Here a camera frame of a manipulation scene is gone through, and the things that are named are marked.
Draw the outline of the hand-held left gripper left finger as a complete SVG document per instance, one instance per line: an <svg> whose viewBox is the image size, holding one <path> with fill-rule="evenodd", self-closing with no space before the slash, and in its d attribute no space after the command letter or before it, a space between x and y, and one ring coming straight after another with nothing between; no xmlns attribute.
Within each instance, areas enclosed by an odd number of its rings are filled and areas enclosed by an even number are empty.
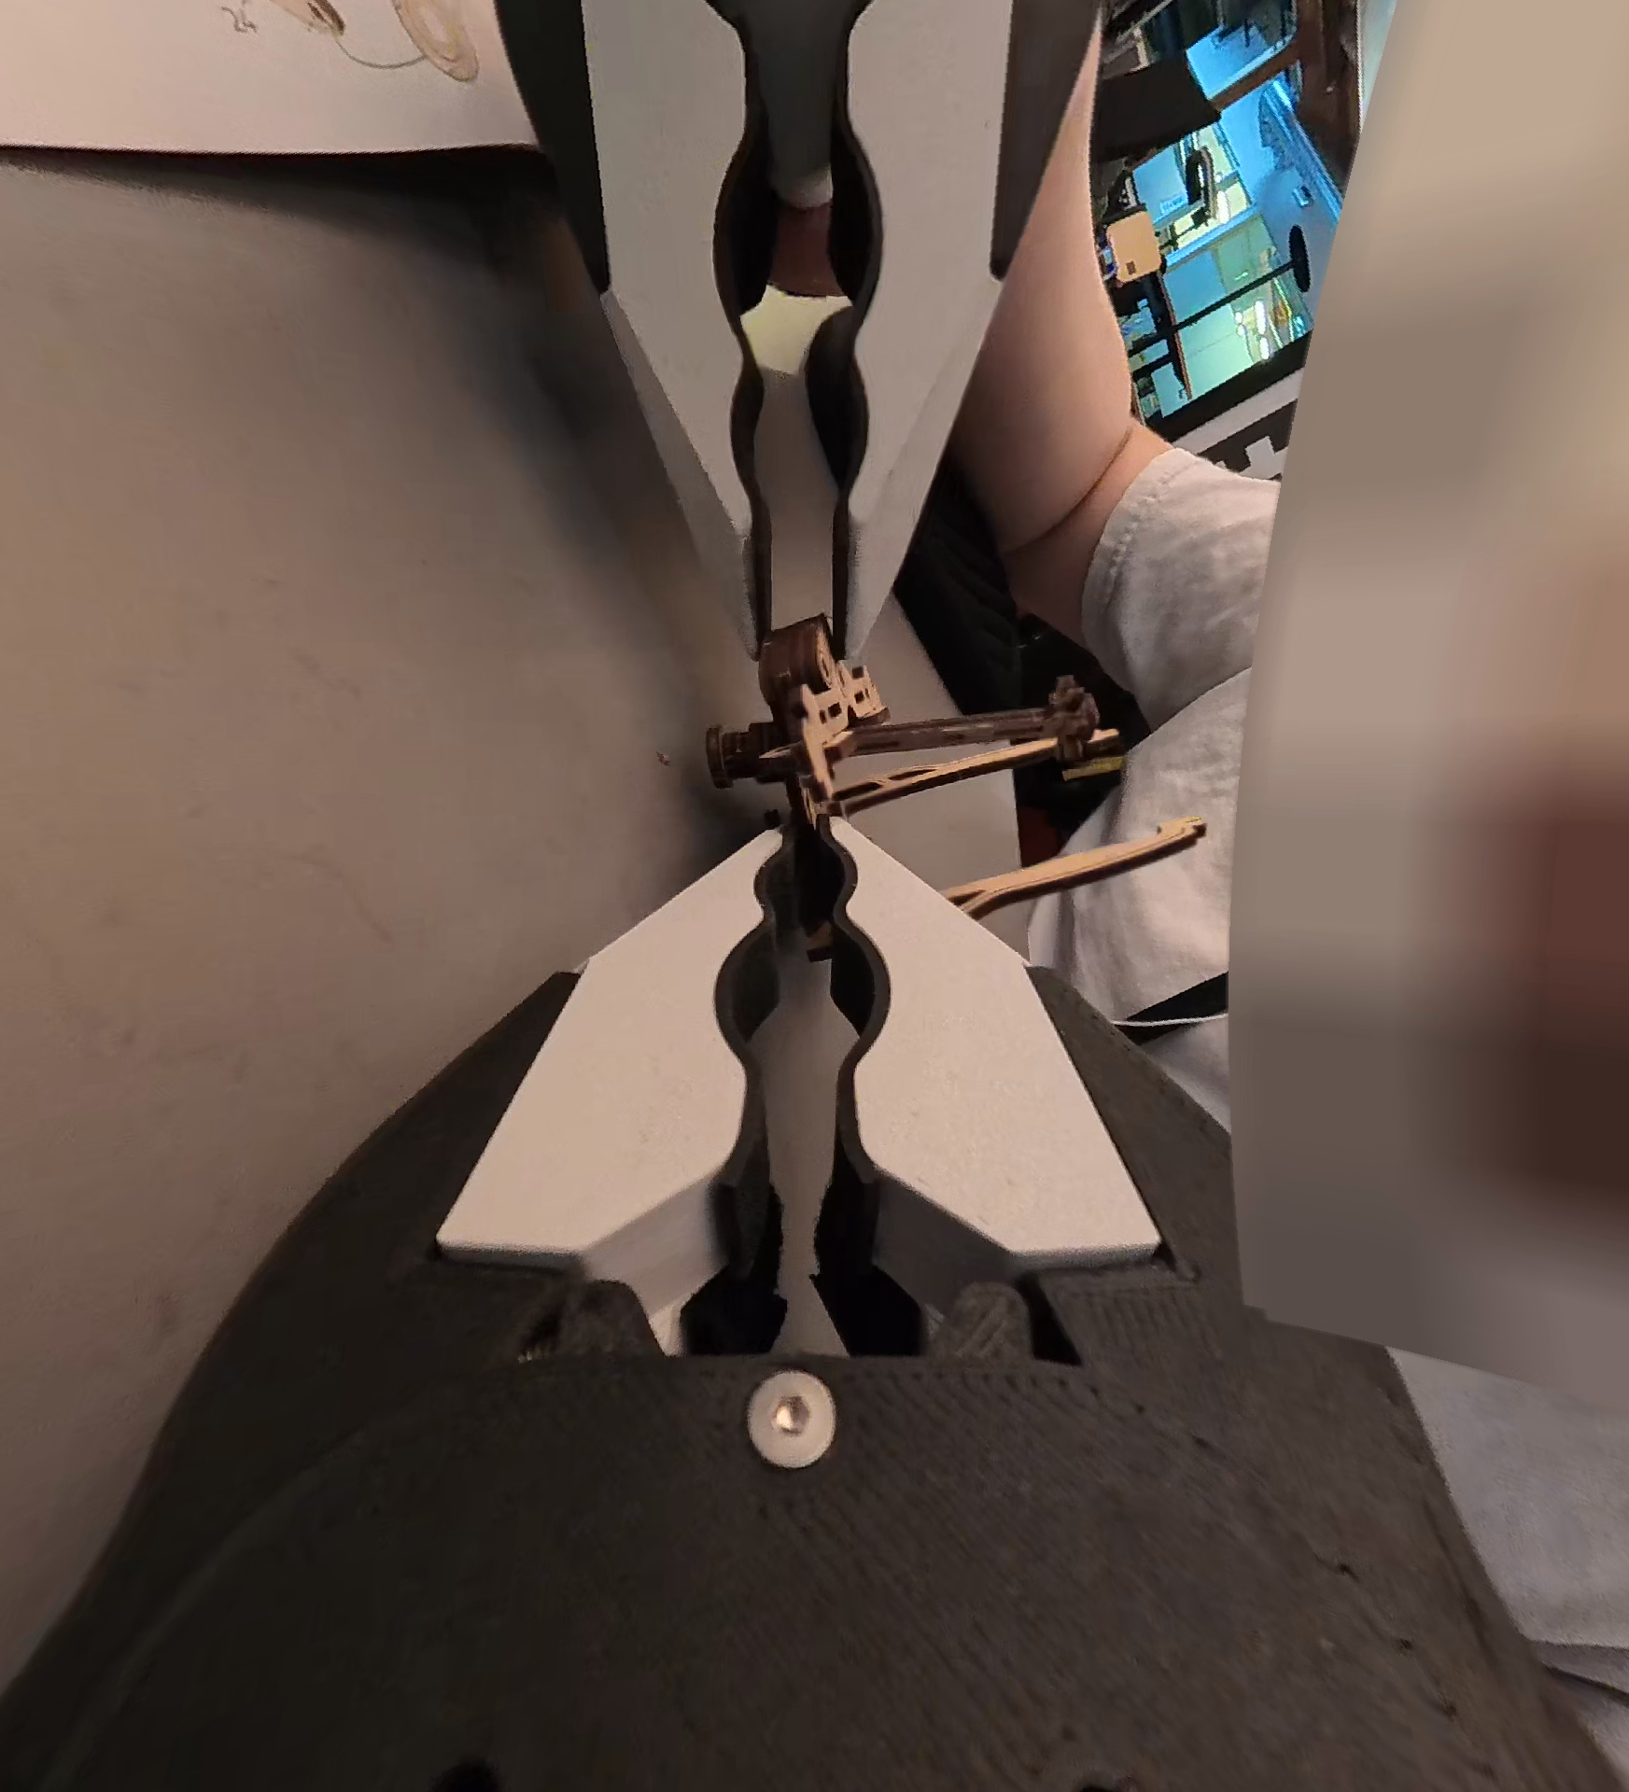
<svg viewBox="0 0 1629 1792"><path fill-rule="evenodd" d="M450 1261L618 1282L679 1310L725 1263L713 1185L749 1078L717 974L765 922L761 832L593 955L447 1214Z"/></svg>

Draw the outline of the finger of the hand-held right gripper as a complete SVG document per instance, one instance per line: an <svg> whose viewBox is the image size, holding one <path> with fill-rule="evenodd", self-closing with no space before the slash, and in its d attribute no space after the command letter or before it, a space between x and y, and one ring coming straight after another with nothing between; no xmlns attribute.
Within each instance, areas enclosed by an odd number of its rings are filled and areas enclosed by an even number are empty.
<svg viewBox="0 0 1629 1792"><path fill-rule="evenodd" d="M585 2L603 311L701 570L757 657L770 548L749 434L757 363L722 275L722 195L749 147L742 35L709 2Z"/></svg>
<svg viewBox="0 0 1629 1792"><path fill-rule="evenodd" d="M843 655L901 567L1091 36L1091 2L853 6L831 143L848 306L807 356Z"/></svg>

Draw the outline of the wooden model assembly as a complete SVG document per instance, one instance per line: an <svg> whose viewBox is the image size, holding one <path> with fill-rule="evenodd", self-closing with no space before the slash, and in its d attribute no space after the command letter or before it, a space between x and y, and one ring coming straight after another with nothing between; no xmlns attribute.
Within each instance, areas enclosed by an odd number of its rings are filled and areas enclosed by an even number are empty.
<svg viewBox="0 0 1629 1792"><path fill-rule="evenodd" d="M889 981L881 932L848 918L864 887L860 842L840 824L886 803L942 787L1059 767L1120 767L1120 737L1098 727L1091 694L1062 676L1036 707L958 718L893 722L861 664L840 660L828 620L804 618L758 648L765 722L709 730L706 759L717 787L779 787L788 816L745 842L676 899L710 904L710 890L750 887L758 929L800 928L808 959Z"/></svg>

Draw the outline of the person's right forearm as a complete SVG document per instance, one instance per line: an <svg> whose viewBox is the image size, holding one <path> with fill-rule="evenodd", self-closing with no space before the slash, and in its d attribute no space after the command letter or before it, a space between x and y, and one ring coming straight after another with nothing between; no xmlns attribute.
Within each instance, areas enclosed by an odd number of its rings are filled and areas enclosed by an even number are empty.
<svg viewBox="0 0 1629 1792"><path fill-rule="evenodd" d="M1167 452L1134 414L1091 241L1098 44L1091 31L948 438L1015 604L1075 641L1102 528Z"/></svg>

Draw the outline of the illustrated instruction sheet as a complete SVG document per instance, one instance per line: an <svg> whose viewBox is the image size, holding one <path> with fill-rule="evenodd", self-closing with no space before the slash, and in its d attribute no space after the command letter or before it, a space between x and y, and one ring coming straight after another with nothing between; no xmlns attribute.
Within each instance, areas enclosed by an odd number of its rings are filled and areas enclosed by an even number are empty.
<svg viewBox="0 0 1629 1792"><path fill-rule="evenodd" d="M535 145L488 2L0 2L0 145Z"/></svg>

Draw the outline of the black textured pad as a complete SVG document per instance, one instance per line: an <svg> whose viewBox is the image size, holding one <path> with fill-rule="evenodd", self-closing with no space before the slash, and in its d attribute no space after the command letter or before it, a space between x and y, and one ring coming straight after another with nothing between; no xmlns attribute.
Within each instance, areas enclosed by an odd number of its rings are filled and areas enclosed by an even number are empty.
<svg viewBox="0 0 1629 1792"><path fill-rule="evenodd" d="M1007 574L951 455L935 466L893 596L962 713L1025 706Z"/></svg>

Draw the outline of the bright display screen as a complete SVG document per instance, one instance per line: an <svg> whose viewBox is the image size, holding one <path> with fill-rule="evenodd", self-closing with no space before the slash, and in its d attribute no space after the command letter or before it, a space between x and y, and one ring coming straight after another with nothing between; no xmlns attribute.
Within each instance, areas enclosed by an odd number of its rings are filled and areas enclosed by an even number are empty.
<svg viewBox="0 0 1629 1792"><path fill-rule="evenodd" d="M1134 409L1280 480L1391 2L1108 2L1095 241Z"/></svg>

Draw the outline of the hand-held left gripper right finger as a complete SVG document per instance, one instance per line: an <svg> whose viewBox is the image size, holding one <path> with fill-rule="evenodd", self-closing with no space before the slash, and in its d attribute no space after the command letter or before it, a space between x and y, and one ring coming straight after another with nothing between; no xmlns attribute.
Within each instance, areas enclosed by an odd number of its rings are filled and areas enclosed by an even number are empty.
<svg viewBox="0 0 1629 1792"><path fill-rule="evenodd" d="M839 1117L869 1259L929 1313L971 1284L1156 1259L1160 1235L1025 959L848 821L839 941L866 1017Z"/></svg>

